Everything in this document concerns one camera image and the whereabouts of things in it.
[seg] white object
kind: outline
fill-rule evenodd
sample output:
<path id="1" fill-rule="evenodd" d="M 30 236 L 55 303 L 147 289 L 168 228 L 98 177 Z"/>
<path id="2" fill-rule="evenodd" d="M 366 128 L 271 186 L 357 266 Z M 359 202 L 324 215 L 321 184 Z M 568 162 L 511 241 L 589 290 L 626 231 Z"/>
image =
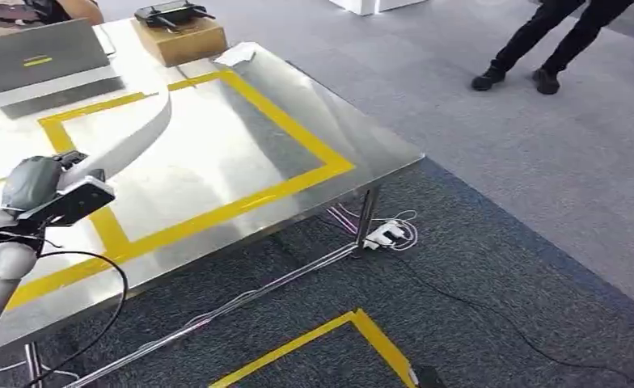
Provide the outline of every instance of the white object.
<path id="1" fill-rule="evenodd" d="M 243 61 L 250 61 L 255 56 L 255 43 L 241 42 L 226 50 L 214 61 L 229 67 L 238 65 Z"/>
<path id="2" fill-rule="evenodd" d="M 89 172 L 98 169 L 104 170 L 105 179 L 109 179 L 143 154 L 164 132 L 171 119 L 169 90 L 163 88 L 157 93 L 155 98 L 158 101 L 158 107 L 153 110 L 155 114 L 152 117 L 147 117 L 145 123 L 140 125 L 140 129 L 118 141 L 111 148 L 90 155 L 76 166 L 70 168 L 60 178 L 58 189 L 67 188 L 72 183 L 76 183 L 86 177 Z"/>
<path id="3" fill-rule="evenodd" d="M 425 0 L 329 0 L 341 8 L 345 8 L 348 11 L 358 14 L 360 16 L 377 14 L 398 8 L 401 6 L 407 6 Z"/>
<path id="4" fill-rule="evenodd" d="M 405 232 L 401 229 L 401 225 L 396 220 L 390 220 L 367 236 L 365 248 L 375 250 L 378 247 L 393 247 L 395 244 L 393 240 L 385 235 L 386 233 L 390 233 L 396 238 L 405 237 Z"/>

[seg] black device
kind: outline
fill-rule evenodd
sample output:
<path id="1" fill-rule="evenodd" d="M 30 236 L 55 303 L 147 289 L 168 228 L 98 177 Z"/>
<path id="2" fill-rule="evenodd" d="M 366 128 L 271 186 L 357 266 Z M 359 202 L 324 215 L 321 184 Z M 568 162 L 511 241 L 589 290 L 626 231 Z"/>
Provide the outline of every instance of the black device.
<path id="1" fill-rule="evenodd" d="M 193 19 L 215 19 L 214 16 L 208 14 L 204 6 L 193 4 L 188 0 L 146 6 L 139 8 L 133 15 L 148 27 L 165 27 L 171 31 L 177 31 L 180 25 Z"/>

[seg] laptop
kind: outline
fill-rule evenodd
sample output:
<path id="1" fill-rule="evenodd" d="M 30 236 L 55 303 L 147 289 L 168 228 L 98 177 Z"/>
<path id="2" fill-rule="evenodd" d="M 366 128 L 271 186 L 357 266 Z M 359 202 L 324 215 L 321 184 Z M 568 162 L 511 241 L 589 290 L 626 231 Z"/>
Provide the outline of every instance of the laptop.
<path id="1" fill-rule="evenodd" d="M 86 19 L 0 36 L 0 92 L 109 65 Z"/>

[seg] white paper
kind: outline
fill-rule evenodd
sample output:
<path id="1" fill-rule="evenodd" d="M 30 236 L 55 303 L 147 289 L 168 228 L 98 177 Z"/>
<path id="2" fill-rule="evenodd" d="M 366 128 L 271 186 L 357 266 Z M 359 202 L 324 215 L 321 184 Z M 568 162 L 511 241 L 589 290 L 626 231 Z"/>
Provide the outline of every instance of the white paper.
<path id="1" fill-rule="evenodd" d="M 219 58 L 214 61 L 227 65 L 229 67 L 237 65 L 243 61 L 250 61 L 255 56 L 255 44 L 241 42 L 236 46 L 226 50 Z"/>

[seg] gray carpet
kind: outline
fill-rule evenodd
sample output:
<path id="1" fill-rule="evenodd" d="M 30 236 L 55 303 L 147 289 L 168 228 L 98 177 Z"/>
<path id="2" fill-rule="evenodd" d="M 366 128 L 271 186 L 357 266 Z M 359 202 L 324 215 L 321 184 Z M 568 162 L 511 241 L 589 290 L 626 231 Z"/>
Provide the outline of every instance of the gray carpet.
<path id="1" fill-rule="evenodd" d="M 146 2 L 103 7 L 116 19 Z M 529 0 L 429 0 L 365 18 L 327 0 L 204 3 L 230 41 L 292 61 L 634 298 L 634 37 L 604 31 L 558 95 L 539 95 L 528 75 L 568 19 L 505 85 L 476 94 L 468 83 L 533 14 Z M 634 6 L 613 28 L 634 35 Z"/>
<path id="2" fill-rule="evenodd" d="M 634 375 L 634 301 L 618 289 L 430 161 L 385 186 L 379 214 L 404 209 L 420 212 L 421 244 L 396 255 L 418 276 L 495 307 L 553 356 Z M 176 329 L 192 314 L 348 240 L 313 218 L 242 251 L 202 260 L 168 285 L 131 300 L 109 336 L 68 369 L 85 373 L 100 367 Z M 413 276 L 393 255 L 341 261 L 213 321 L 97 386 L 204 386 L 359 307 L 413 364 L 434 366 L 450 388 L 634 387 L 613 373 L 542 358 L 499 316 L 443 297 Z M 42 341 L 49 363 L 96 334 L 109 313 Z M 366 344 L 343 329 L 332 334 L 339 340 L 324 337 L 238 386 L 400 386 Z M 18 359 L 19 352 L 0 356 L 0 365 Z M 0 373 L 0 383 L 11 378 Z"/>

